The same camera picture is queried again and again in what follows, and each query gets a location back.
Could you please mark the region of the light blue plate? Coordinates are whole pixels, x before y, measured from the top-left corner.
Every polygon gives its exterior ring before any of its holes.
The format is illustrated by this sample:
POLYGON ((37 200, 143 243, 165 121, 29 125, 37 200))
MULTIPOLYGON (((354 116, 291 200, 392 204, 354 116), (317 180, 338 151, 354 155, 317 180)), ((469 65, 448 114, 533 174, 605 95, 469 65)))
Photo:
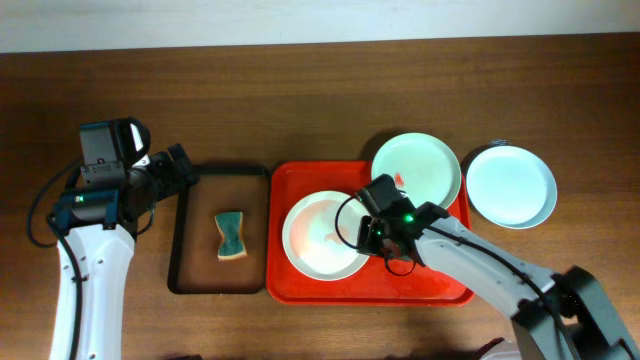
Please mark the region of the light blue plate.
POLYGON ((466 189, 475 209, 509 229, 529 229, 555 210, 558 188, 549 166, 534 153, 512 145, 489 147, 466 169, 466 189))

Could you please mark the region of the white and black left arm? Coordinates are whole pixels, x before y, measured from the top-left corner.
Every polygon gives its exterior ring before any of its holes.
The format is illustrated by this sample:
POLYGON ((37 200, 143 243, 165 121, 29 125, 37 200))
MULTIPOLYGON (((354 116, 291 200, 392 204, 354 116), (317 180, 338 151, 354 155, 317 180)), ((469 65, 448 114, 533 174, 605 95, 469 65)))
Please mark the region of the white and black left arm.
POLYGON ((124 292, 139 218, 158 202, 198 182, 175 144, 132 167, 122 162, 83 165, 86 184, 67 188, 47 223, 58 240, 60 285, 52 359, 118 359, 124 292))

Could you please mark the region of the light green plate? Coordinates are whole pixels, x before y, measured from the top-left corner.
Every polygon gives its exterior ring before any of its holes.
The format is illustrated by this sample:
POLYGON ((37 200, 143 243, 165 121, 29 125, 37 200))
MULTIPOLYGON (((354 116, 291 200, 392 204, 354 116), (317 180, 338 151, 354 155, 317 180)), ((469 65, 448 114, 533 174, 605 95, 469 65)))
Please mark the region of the light green plate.
POLYGON ((453 151, 440 139, 423 133, 405 133, 385 142, 376 152, 371 179, 389 175, 411 202, 448 208, 456 200, 462 172, 453 151))

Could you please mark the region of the white plate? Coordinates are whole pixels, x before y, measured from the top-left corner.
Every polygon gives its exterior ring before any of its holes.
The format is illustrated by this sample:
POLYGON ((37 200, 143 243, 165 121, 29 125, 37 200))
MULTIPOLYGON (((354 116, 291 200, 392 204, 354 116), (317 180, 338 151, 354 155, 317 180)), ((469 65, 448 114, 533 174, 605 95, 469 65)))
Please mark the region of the white plate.
POLYGON ((343 280, 368 261, 353 247, 367 211, 338 191, 320 191, 299 200, 287 214, 282 245, 289 262, 303 275, 320 281, 343 280))

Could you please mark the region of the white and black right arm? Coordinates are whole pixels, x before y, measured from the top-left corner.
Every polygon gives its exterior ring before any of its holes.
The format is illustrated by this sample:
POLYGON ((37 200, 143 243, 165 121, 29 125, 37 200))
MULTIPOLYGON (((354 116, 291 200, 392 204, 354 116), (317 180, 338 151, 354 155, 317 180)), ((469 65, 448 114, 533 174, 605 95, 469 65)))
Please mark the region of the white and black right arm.
POLYGON ((574 266, 564 274, 482 239, 446 210, 365 216, 361 252, 414 262, 461 283, 508 318, 516 336, 487 352, 505 359, 636 359, 639 348, 604 288, 574 266))

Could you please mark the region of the green and yellow sponge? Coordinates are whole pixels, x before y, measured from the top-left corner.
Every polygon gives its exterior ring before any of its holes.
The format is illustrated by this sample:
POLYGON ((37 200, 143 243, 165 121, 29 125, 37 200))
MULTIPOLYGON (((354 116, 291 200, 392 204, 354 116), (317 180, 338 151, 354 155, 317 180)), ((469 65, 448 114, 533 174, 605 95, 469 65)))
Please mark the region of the green and yellow sponge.
POLYGON ((221 235, 218 259, 228 261, 245 257, 247 250, 243 239, 243 213, 220 213, 215 216, 215 223, 221 235))

